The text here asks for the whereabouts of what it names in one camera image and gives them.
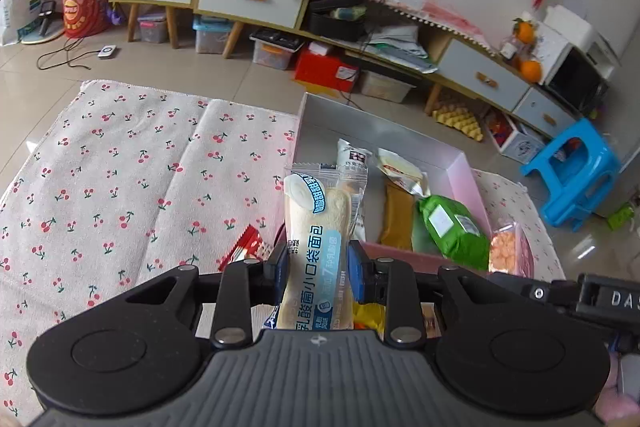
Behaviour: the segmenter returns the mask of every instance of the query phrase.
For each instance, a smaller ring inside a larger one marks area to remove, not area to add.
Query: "white paper bag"
[[[0,0],[0,46],[15,44],[39,24],[42,0]]]

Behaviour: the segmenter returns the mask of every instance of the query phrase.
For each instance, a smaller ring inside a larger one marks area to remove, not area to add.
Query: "screw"
[[[246,338],[242,328],[222,328],[216,331],[215,339],[220,344],[228,344],[230,346],[239,344]]]
[[[411,326],[402,326],[391,331],[391,339],[398,344],[411,344],[421,338],[420,331]]]

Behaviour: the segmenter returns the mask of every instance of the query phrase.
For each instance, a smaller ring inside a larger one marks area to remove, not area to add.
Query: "yellow egg carton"
[[[436,122],[453,127],[478,142],[484,139],[478,120],[464,103],[445,99],[433,107],[431,117]]]

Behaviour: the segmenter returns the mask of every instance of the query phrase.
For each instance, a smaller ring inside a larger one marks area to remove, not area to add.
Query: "power cord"
[[[36,67],[40,70],[40,71],[45,71],[45,70],[50,70],[52,68],[57,68],[58,66],[64,66],[65,64],[67,66],[69,66],[70,68],[84,68],[85,70],[90,70],[91,68],[89,66],[85,66],[84,64],[71,64],[71,62],[73,62],[74,60],[78,60],[78,58],[84,57],[85,55],[91,55],[93,53],[100,53],[101,50],[96,50],[96,51],[91,51],[91,52],[84,52],[82,55],[78,55],[78,57],[73,57],[70,58],[69,57],[69,52],[71,52],[72,50],[76,49],[80,44],[82,44],[82,42],[84,41],[84,37],[79,38],[77,40],[75,40],[74,42],[73,39],[67,39],[65,42],[65,45],[62,46],[60,49],[55,50],[54,52],[49,52],[49,53],[45,53],[44,55],[40,55],[40,57],[37,58],[36,60]],[[46,66],[46,67],[41,67],[40,65],[40,61],[44,58],[44,57],[48,57],[49,55],[56,55],[57,53],[60,52],[66,52],[66,60],[64,62],[60,62],[59,64],[53,64],[51,66]]]
[[[384,5],[385,5],[385,0],[379,0],[378,1],[378,4],[377,4],[377,6],[378,6],[377,16],[378,17],[382,14],[382,11],[384,9]],[[373,33],[375,33],[378,28],[380,28],[380,26],[376,26],[372,31],[370,31],[369,32],[369,38],[360,45],[360,48],[358,49],[358,55],[357,55],[358,60],[362,60],[362,58],[364,57],[364,51],[367,49],[369,44],[371,44],[371,40],[373,38]],[[354,78],[355,75],[356,75],[356,73],[353,73],[351,76],[345,78],[344,80],[350,80],[350,79]],[[355,107],[356,109],[359,109],[361,111],[363,110],[357,103],[355,103],[355,102],[353,102],[353,100],[351,100],[351,93],[349,93],[348,96],[347,96],[341,90],[338,90],[338,92],[340,92],[340,95],[347,101],[347,104],[346,104],[347,106],[353,105],[353,107]]]

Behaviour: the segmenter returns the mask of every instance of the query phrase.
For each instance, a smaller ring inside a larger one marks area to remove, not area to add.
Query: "red box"
[[[305,47],[300,51],[295,79],[317,86],[351,92],[360,70],[335,55],[314,55]]]

